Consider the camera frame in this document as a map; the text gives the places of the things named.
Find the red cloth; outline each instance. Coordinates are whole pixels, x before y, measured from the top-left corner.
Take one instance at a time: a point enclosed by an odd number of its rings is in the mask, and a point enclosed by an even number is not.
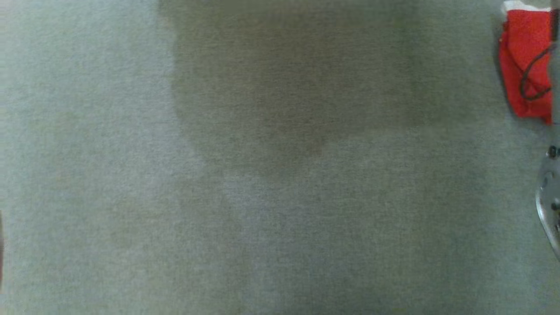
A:
[[[541,117],[552,123],[552,92],[537,100],[525,100],[520,85],[523,72],[531,61],[550,45],[550,13],[510,10],[500,38],[500,64],[507,98],[519,117]],[[529,73],[526,95],[532,96],[550,87],[550,54],[538,60]]]

